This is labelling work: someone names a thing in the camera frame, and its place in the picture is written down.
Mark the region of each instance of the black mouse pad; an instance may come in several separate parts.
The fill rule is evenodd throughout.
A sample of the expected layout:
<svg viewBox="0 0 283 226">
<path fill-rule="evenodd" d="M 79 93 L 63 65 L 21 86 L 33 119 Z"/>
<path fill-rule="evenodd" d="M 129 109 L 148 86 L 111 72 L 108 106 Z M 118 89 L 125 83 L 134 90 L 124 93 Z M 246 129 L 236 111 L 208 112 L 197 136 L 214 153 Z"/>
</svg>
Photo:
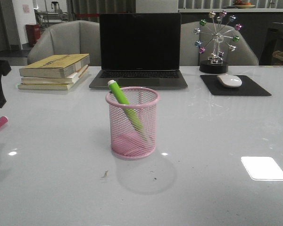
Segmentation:
<svg viewBox="0 0 283 226">
<path fill-rule="evenodd" d="M 236 88 L 227 88 L 221 85 L 217 75 L 201 75 L 200 77 L 213 95 L 220 96 L 271 96 L 269 92 L 255 83 L 246 75 L 237 75 L 242 85 Z"/>
</svg>

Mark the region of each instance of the laptop screen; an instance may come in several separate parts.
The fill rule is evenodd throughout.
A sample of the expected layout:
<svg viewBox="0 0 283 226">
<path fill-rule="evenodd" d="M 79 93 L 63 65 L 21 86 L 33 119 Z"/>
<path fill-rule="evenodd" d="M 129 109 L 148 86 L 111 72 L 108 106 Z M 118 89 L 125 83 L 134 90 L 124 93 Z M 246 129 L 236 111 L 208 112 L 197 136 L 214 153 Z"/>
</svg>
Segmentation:
<svg viewBox="0 0 283 226">
<path fill-rule="evenodd" d="M 104 70 L 179 69 L 179 13 L 100 15 Z"/>
</svg>

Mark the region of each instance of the green highlighter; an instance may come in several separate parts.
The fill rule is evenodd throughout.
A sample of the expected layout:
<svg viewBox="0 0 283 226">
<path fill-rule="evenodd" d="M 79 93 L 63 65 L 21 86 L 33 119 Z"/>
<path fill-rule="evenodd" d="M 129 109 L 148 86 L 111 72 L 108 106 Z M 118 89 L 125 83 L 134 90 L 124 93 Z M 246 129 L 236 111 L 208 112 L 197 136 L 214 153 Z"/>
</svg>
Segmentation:
<svg viewBox="0 0 283 226">
<path fill-rule="evenodd" d="M 120 89 L 118 86 L 118 83 L 114 80 L 108 81 L 108 86 L 115 98 L 117 99 L 118 103 L 123 104 L 123 105 L 129 105 L 129 101 L 127 100 L 126 96 L 124 95 L 123 91 Z M 139 120 L 137 114 L 135 113 L 134 109 L 128 109 L 124 108 L 123 109 L 126 116 L 130 120 L 132 126 L 134 129 L 140 134 L 142 139 L 148 140 L 147 135 L 143 129 L 142 123 Z"/>
</svg>

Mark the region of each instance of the glossy table surface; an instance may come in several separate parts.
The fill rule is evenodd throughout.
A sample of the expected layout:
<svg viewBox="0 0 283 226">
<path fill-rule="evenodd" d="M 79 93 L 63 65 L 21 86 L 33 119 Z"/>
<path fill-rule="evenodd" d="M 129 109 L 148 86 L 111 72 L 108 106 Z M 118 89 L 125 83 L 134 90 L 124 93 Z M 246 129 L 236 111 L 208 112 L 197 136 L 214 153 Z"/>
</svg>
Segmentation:
<svg viewBox="0 0 283 226">
<path fill-rule="evenodd" d="M 139 160 L 110 150 L 107 90 L 18 90 L 2 78 L 0 226 L 283 226 L 283 180 L 253 180 L 241 157 L 283 171 L 283 67 L 232 66 L 270 97 L 213 96 L 198 67 L 188 89 L 159 91 L 157 148 Z"/>
</svg>

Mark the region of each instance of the ferris wheel ornament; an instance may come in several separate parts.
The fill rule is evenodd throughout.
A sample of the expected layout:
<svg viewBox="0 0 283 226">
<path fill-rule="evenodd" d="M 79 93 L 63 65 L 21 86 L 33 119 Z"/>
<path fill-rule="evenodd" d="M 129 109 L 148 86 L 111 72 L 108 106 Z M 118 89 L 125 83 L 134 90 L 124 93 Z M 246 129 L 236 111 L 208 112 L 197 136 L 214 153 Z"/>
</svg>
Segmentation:
<svg viewBox="0 0 283 226">
<path fill-rule="evenodd" d="M 213 43 L 213 53 L 209 55 L 207 60 L 201 61 L 200 63 L 200 71 L 205 72 L 205 73 L 213 73 L 213 74 L 220 74 L 220 73 L 226 73 L 228 71 L 228 64 L 223 60 L 224 56 L 224 51 L 220 48 L 221 43 L 226 43 L 229 51 L 233 52 L 236 50 L 236 46 L 230 45 L 228 43 L 229 40 L 232 40 L 234 42 L 239 41 L 239 36 L 235 35 L 233 37 L 228 36 L 228 33 L 236 30 L 239 31 L 242 28 L 241 24 L 236 24 L 232 29 L 228 31 L 224 31 L 224 28 L 231 22 L 234 22 L 236 19 L 236 16 L 231 15 L 228 17 L 227 23 L 222 24 L 222 21 L 225 20 L 227 12 L 225 10 L 222 10 L 219 13 L 219 16 L 216 17 L 216 13 L 211 11 L 209 12 L 208 16 L 209 18 L 212 19 L 213 21 L 213 30 L 209 29 L 209 32 L 203 32 L 201 30 L 201 27 L 204 27 L 207 24 L 206 20 L 200 20 L 199 28 L 195 28 L 193 33 L 195 35 L 199 35 L 200 33 L 204 34 L 209 34 L 211 35 L 211 40 L 207 42 L 205 46 L 203 46 L 203 42 L 198 40 L 195 42 L 195 46 L 199 48 L 199 53 L 203 54 L 206 52 L 206 47 L 210 44 Z"/>
</svg>

